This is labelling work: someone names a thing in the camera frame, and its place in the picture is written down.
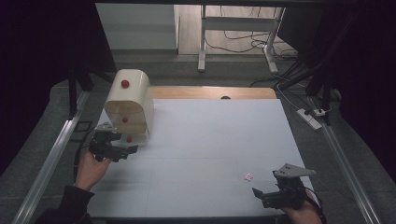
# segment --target desk leg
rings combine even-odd
[[[281,7],[276,15],[275,20],[274,20],[273,29],[271,31],[269,38],[268,38],[268,42],[264,46],[264,54],[265,54],[265,57],[267,58],[267,62],[268,62],[268,65],[270,67],[270,71],[272,74],[278,74],[277,67],[274,62],[274,58],[271,54],[271,49],[274,47],[273,46],[274,40],[275,40],[275,37],[277,34],[277,29],[279,28],[279,24],[282,20],[283,11],[284,11],[284,8]]]
[[[198,58],[198,72],[205,71],[205,24],[206,24],[206,6],[201,6],[201,44]]]

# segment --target person's left hand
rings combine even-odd
[[[75,187],[89,191],[105,175],[112,159],[97,161],[93,154],[87,152],[80,158]]]

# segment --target black sleeve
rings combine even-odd
[[[90,215],[87,214],[87,205],[93,195],[84,189],[66,186],[59,207],[46,210],[35,224],[92,223]]]

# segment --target cream-colored container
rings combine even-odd
[[[154,103],[149,77],[136,69],[120,70],[105,102],[110,122],[128,145],[147,141],[151,131]]]

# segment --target gray carpet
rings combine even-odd
[[[273,87],[277,80],[270,75],[265,58],[252,56],[212,56],[207,58],[205,73],[197,72],[196,56],[176,56],[173,53],[115,52],[118,69],[136,68],[145,71],[153,86],[231,86],[248,87],[258,79],[269,81],[254,87]],[[277,62],[280,72],[292,62]],[[80,120],[93,124],[99,118],[110,84],[92,75],[95,83]],[[303,93],[298,86],[290,91]],[[296,95],[285,91],[290,101],[299,107],[306,106]],[[52,88],[50,102],[35,130],[0,178],[0,223],[10,223],[21,206],[23,198],[35,180],[42,163],[62,129],[68,115],[67,81]],[[304,164],[317,171],[312,176],[313,186],[324,202],[329,223],[365,223],[347,182],[338,167],[322,132],[314,132],[297,116],[296,109],[279,94],[290,127]],[[383,223],[396,223],[396,187],[370,148],[341,118],[338,102],[332,103],[330,120],[339,142],[368,192],[376,212]],[[48,207],[56,207],[62,198],[64,185],[73,184],[73,159],[78,144],[69,143],[33,215],[32,221]]]

